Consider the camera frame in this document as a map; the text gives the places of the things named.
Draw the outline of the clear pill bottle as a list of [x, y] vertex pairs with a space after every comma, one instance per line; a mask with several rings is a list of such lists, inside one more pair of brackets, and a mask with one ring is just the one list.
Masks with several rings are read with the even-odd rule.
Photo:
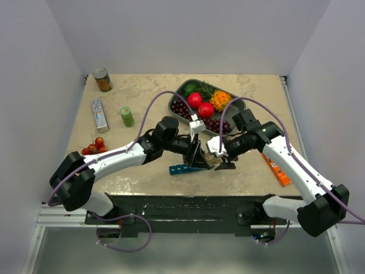
[[210, 167], [216, 166], [221, 163], [221, 158], [217, 158], [213, 154], [210, 154], [208, 152], [204, 153], [204, 159]]

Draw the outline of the red pomegranate right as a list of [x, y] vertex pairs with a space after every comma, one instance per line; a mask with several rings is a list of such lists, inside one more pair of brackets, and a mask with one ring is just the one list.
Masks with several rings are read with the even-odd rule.
[[210, 118], [213, 116], [215, 109], [209, 102], [203, 102], [197, 109], [198, 116], [201, 118]]

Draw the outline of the red pomegranate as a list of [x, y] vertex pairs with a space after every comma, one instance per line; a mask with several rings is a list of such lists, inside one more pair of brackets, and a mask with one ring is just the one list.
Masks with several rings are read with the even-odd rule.
[[191, 108], [197, 109], [203, 103], [203, 99], [199, 92], [193, 92], [188, 96], [187, 102]]
[[213, 116], [215, 109], [209, 102], [203, 102], [197, 109], [198, 116], [201, 118], [210, 118]]

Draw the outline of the tin food can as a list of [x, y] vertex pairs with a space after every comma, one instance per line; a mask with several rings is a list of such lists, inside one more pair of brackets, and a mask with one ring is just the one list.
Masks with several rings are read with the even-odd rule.
[[100, 91], [108, 92], [113, 88], [108, 71], [105, 68], [95, 69], [92, 75]]

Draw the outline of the red pomegranate left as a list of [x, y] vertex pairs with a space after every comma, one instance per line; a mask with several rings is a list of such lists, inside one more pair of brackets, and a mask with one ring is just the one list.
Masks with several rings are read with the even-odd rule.
[[187, 102], [191, 108], [197, 109], [203, 103], [203, 99], [199, 92], [193, 92], [188, 96]]

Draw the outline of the black table front rail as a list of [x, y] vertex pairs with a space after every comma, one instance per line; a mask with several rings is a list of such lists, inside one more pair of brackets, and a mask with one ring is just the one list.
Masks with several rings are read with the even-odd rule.
[[250, 236], [253, 225], [269, 226], [263, 196], [111, 196], [114, 209], [88, 225], [115, 225], [122, 237], [139, 233], [221, 233]]

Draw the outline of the silver toothpaste box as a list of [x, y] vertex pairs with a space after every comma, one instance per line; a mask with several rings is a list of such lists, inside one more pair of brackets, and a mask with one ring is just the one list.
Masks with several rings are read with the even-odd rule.
[[95, 118], [96, 129], [99, 133], [109, 131], [109, 126], [106, 120], [106, 115], [103, 110], [103, 105], [100, 98], [95, 98], [91, 101], [92, 111]]

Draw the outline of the orange pineapple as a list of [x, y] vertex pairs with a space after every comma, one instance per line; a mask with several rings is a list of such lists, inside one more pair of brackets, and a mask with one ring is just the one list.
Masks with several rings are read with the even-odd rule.
[[200, 93], [207, 102], [211, 103], [218, 112], [222, 112], [227, 104], [233, 99], [227, 92], [219, 90], [205, 81], [200, 83], [200, 86], [196, 88], [196, 91]]

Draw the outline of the red cherry cluster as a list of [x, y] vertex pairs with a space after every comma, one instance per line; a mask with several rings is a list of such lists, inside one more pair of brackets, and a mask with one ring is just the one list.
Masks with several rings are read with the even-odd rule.
[[82, 155], [95, 155], [98, 153], [107, 152], [106, 145], [104, 144], [104, 139], [102, 137], [97, 137], [95, 141], [88, 145], [88, 147], [81, 150]]

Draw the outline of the orange cardboard box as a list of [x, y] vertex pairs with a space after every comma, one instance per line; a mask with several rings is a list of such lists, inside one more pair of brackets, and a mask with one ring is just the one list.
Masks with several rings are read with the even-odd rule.
[[289, 186], [291, 184], [290, 178], [282, 171], [282, 169], [274, 163], [270, 158], [268, 158], [265, 154], [261, 154], [267, 165], [269, 166], [270, 170], [280, 183], [282, 187]]

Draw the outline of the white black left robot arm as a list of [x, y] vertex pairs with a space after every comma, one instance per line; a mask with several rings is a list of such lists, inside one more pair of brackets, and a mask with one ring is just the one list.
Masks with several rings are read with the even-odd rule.
[[72, 152], [50, 179], [53, 195], [68, 212], [83, 208], [97, 214], [104, 223], [112, 224], [117, 220], [118, 210], [109, 195], [93, 189], [98, 180], [157, 160], [164, 151], [182, 155], [188, 167], [210, 169], [198, 138], [199, 133], [205, 130], [204, 122], [194, 115], [189, 129], [189, 134], [180, 135], [178, 120], [165, 116], [155, 128], [124, 147], [86, 156]]

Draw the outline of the green lime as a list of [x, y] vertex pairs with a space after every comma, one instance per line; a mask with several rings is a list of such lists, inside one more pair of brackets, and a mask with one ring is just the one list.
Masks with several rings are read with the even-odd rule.
[[188, 97], [191, 93], [195, 92], [197, 86], [193, 83], [188, 84], [184, 87], [184, 95]]

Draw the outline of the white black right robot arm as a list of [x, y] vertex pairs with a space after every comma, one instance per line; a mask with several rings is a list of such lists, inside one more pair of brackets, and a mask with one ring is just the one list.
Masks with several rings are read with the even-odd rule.
[[267, 195], [254, 210], [258, 223], [267, 224], [278, 217], [299, 223], [306, 233], [317, 237], [345, 218], [349, 190], [342, 184], [335, 186], [309, 165], [274, 122], [261, 124], [251, 110], [235, 115], [233, 121], [240, 136], [232, 140], [215, 136], [206, 144], [211, 154], [222, 159], [218, 169], [234, 169], [239, 155], [258, 150], [287, 175], [302, 197], [293, 200]]

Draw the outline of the teal weekly pill organizer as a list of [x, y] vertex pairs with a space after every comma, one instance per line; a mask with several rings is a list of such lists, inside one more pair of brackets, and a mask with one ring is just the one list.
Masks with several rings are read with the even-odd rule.
[[188, 174], [193, 172], [202, 171], [203, 168], [191, 168], [188, 167], [186, 164], [178, 164], [169, 167], [169, 174], [171, 176], [180, 175], [180, 174]]

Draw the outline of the green cylindrical bottle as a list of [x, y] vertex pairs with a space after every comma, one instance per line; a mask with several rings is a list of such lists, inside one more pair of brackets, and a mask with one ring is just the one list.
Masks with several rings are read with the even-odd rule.
[[134, 126], [134, 118], [131, 112], [131, 109], [127, 106], [124, 106], [120, 109], [120, 116], [123, 120], [123, 123], [126, 127]]

